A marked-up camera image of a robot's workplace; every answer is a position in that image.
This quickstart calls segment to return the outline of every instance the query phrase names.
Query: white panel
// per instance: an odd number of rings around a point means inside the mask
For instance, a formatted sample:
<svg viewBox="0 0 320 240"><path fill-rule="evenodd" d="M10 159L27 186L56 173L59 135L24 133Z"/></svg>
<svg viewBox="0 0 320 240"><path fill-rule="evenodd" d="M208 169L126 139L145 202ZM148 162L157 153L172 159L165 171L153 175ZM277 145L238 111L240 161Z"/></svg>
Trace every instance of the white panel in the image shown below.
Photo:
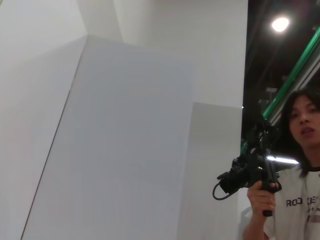
<svg viewBox="0 0 320 240"><path fill-rule="evenodd" d="M89 37L23 240L174 240L191 65Z"/></svg>
<svg viewBox="0 0 320 240"><path fill-rule="evenodd" d="M166 50L197 66L194 101L240 108L248 0L114 0L126 43Z"/></svg>
<svg viewBox="0 0 320 240"><path fill-rule="evenodd" d="M0 73L0 239L21 238L85 38Z"/></svg>
<svg viewBox="0 0 320 240"><path fill-rule="evenodd" d="M193 104L177 240L236 239L237 194L217 201L212 191L240 153L241 117L238 108Z"/></svg>
<svg viewBox="0 0 320 240"><path fill-rule="evenodd" d="M4 0L0 72L86 34L75 0Z"/></svg>
<svg viewBox="0 0 320 240"><path fill-rule="evenodd" d="M90 35L123 41L114 0L76 0Z"/></svg>

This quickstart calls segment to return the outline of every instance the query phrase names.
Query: video camera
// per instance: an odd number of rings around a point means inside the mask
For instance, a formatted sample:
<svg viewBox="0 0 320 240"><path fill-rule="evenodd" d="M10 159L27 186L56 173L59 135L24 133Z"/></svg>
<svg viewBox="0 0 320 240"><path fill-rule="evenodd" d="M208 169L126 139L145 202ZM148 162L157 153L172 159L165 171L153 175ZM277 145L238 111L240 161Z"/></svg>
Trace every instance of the video camera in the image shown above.
<svg viewBox="0 0 320 240"><path fill-rule="evenodd" d="M230 171L217 177L219 183L215 185L212 195L216 200L224 200L241 188L249 188L257 181L262 181L261 190L276 193L282 189L278 181L274 162L268 160L272 156L274 144L281 136L280 130L272 126L263 117L257 121L255 127L247 134L247 147L243 153L232 161ZM271 187L271 183L278 183L279 188ZM215 196L216 188L220 186L228 194L225 197ZM264 210L263 215L270 217L272 211Z"/></svg>

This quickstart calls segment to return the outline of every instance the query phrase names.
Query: person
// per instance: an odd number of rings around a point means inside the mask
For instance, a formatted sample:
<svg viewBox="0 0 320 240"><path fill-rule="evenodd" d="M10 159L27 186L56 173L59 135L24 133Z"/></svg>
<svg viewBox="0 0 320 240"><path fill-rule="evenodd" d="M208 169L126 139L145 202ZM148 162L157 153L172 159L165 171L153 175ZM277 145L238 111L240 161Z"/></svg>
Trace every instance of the person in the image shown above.
<svg viewBox="0 0 320 240"><path fill-rule="evenodd" d="M243 239L319 240L320 90L292 93L283 106L280 124L286 156L295 156L299 164L279 172L282 190L274 195L260 190L261 181L248 189L252 217ZM264 217L263 210L273 211L273 216Z"/></svg>

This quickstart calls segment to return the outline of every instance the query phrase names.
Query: hand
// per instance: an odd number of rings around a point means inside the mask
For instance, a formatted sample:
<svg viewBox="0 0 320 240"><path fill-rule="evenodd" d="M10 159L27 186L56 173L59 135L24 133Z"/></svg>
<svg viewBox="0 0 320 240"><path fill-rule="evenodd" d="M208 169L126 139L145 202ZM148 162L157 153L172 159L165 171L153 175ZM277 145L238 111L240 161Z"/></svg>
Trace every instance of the hand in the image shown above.
<svg viewBox="0 0 320 240"><path fill-rule="evenodd" d="M271 187L279 188L278 183L271 183ZM255 221L265 222L266 217L263 214L264 210L275 211L276 208L276 199L275 195L271 192L260 190L262 187L262 181L257 181L248 189L247 196L250 200L252 207L252 218Z"/></svg>

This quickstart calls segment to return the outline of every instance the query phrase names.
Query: dark hair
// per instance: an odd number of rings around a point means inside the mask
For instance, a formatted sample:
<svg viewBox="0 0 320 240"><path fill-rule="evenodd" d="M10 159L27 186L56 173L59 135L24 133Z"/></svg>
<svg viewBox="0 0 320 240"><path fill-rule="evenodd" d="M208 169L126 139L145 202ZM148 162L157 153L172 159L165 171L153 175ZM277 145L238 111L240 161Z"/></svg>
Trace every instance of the dark hair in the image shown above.
<svg viewBox="0 0 320 240"><path fill-rule="evenodd" d="M302 147L297 143L290 132L289 123L290 123L290 115L293 110L293 106L298 97L306 96L308 97L313 104L316 105L317 108L320 109L320 90L316 88L304 88L302 90L298 90L293 92L289 98L286 100L286 103L283 106L281 112L281 120L280 127L282 131L281 141L283 141L283 152L292 158L295 158L301 167L301 177L307 176L311 164Z"/></svg>

